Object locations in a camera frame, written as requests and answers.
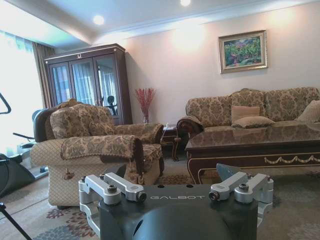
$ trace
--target beige wall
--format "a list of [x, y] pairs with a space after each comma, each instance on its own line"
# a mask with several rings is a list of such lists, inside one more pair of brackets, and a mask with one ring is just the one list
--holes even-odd
[[[190, 98], [223, 96], [242, 88], [320, 87], [320, 3], [189, 26], [120, 42], [134, 123], [142, 114], [134, 90], [155, 88], [151, 122], [175, 124]], [[267, 29], [269, 68], [220, 74], [218, 37]]]

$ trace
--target metal clamp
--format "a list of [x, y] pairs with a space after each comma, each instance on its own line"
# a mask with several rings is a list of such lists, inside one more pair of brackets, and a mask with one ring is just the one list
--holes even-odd
[[144, 192], [143, 186], [133, 184], [113, 172], [106, 173], [103, 180], [120, 189], [125, 195], [125, 198], [129, 201], [143, 202], [147, 198], [147, 194]]
[[212, 184], [210, 187], [209, 198], [212, 201], [226, 200], [229, 198], [230, 193], [233, 192], [239, 184], [244, 184], [247, 181], [247, 174], [239, 171], [221, 183]]
[[100, 238], [100, 219], [99, 211], [95, 201], [103, 199], [107, 205], [116, 205], [121, 202], [121, 193], [129, 201], [143, 202], [147, 194], [143, 192], [144, 187], [123, 179], [122, 177], [110, 172], [101, 175], [84, 176], [79, 184], [80, 211], [85, 212], [89, 226]]
[[254, 199], [258, 201], [257, 227], [259, 227], [264, 213], [272, 209], [274, 181], [265, 174], [258, 173], [250, 177], [239, 171], [223, 182], [211, 185], [209, 198], [212, 201], [226, 200], [233, 191], [234, 198], [239, 203], [250, 204]]

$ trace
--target landscape painting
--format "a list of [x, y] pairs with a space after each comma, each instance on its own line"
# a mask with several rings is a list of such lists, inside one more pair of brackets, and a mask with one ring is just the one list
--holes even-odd
[[267, 67], [264, 31], [219, 37], [221, 73]]

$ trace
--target tripod leg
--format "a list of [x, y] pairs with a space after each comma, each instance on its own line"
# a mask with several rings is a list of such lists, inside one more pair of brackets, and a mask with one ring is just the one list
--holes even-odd
[[16, 229], [25, 237], [27, 240], [32, 240], [31, 237], [19, 226], [19, 224], [10, 216], [9, 213], [5, 210], [6, 206], [1, 202], [0, 203], [0, 211], [3, 215], [15, 226]]

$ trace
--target vase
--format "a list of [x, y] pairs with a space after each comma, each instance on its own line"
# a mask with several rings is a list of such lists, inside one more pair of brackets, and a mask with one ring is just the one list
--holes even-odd
[[143, 114], [143, 123], [144, 124], [148, 124], [149, 123], [149, 113], [148, 112], [145, 112]]

